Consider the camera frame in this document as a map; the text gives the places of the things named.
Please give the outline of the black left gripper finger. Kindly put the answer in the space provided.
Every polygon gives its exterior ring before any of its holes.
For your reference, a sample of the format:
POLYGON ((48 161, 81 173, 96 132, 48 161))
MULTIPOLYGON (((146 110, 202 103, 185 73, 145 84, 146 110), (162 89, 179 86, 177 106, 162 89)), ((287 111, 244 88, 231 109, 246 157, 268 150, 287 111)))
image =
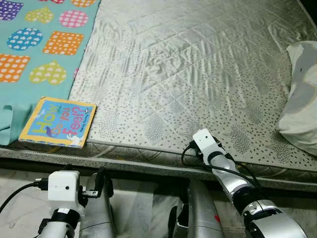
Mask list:
POLYGON ((95 177, 95 186, 94 191, 97 193, 95 198, 98 198, 104 192, 104 184, 105 184, 105 168, 99 168, 97 172, 97 176, 95 177))

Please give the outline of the yellow blue children's book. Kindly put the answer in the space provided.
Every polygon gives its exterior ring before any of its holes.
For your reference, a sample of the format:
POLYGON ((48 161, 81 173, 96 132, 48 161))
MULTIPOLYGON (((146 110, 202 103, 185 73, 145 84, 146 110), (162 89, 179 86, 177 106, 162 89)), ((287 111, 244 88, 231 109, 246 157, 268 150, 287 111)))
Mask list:
POLYGON ((84 147, 97 105, 42 97, 18 141, 54 146, 84 147))

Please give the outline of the white pillow tree print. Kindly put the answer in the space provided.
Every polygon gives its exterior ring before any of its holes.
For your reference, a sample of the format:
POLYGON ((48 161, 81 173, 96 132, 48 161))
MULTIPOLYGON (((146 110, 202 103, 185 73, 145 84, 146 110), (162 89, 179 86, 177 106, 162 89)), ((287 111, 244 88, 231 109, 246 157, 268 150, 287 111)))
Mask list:
POLYGON ((317 42, 297 42, 289 45, 287 52, 292 63, 292 81, 277 130, 292 145, 314 156, 317 152, 317 42))

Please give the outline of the silver left robot leg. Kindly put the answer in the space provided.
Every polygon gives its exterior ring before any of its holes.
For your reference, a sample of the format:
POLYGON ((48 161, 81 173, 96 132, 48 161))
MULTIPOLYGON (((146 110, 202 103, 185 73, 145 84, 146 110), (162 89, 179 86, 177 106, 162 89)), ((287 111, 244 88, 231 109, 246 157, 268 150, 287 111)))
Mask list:
MULTIPOLYGON (((94 190, 96 176, 97 173, 91 175, 88 190, 94 190)), ((79 238, 116 238, 113 211, 109 201, 112 197, 112 181, 105 172, 102 195, 98 198, 89 198, 88 204, 85 206, 85 216, 81 220, 79 238)))

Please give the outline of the silver robot leg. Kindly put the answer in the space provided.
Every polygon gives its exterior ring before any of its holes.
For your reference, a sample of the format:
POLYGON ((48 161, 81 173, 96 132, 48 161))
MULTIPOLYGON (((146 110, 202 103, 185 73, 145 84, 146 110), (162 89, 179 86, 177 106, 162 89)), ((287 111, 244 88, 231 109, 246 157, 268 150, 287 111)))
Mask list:
MULTIPOLYGON (((91 175, 88 190, 94 190, 96 176, 97 173, 91 175)), ((89 198, 88 204, 85 206, 85 216, 81 220, 79 238, 116 238, 113 211, 109 201, 112 197, 112 181, 105 172, 102 195, 98 198, 89 198)))
POLYGON ((168 238, 224 238, 213 198, 202 181, 190 180, 168 217, 168 238))

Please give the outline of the teal sheet colourful shapes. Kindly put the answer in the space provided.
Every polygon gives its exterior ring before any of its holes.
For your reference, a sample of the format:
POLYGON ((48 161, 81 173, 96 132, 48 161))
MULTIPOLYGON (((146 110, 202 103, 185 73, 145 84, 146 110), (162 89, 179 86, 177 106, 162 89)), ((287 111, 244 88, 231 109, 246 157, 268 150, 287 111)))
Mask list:
POLYGON ((101 0, 0 0, 0 145, 42 97, 67 99, 101 0))

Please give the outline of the silver right robot leg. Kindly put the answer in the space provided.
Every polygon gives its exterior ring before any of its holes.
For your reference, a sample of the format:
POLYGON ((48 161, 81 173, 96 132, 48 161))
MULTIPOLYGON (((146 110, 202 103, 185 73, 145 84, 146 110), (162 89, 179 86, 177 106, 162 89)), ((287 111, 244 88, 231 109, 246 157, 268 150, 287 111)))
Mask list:
POLYGON ((190 180, 168 217, 168 238, 224 238, 213 198, 202 181, 190 180))

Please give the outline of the white quilted mattress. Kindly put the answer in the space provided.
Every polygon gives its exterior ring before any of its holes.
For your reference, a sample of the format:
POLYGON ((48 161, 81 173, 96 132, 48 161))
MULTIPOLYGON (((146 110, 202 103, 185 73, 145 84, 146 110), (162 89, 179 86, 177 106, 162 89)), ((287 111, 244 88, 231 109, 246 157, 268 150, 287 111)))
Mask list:
POLYGON ((97 105, 82 149, 15 142, 0 158, 212 179, 181 152, 208 129, 265 187, 314 192, 317 162, 278 133, 287 46, 314 40, 299 0, 101 0, 72 101, 97 105))

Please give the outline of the dark bed frame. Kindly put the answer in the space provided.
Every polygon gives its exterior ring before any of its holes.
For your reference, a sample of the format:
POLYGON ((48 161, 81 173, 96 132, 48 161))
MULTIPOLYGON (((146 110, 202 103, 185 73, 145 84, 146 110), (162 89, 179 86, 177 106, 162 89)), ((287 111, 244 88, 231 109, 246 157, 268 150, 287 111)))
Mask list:
MULTIPOLYGON (((41 172, 52 173, 61 170, 64 165, 57 165, 46 162, 36 162, 23 159, 11 159, 7 157, 0 157, 0 168, 23 170, 26 172, 41 172)), ((164 184, 176 184, 177 182, 184 182, 186 179, 181 177, 165 176, 163 173, 159 175, 152 175, 149 173, 123 172, 118 170, 108 169, 108 174, 113 179, 131 179, 139 181, 154 181, 164 184)), ((302 199, 316 199, 317 186, 310 185, 308 189, 303 188, 282 188, 284 181, 272 181, 259 178, 258 181, 265 191, 268 192, 267 197, 297 197, 302 199)))

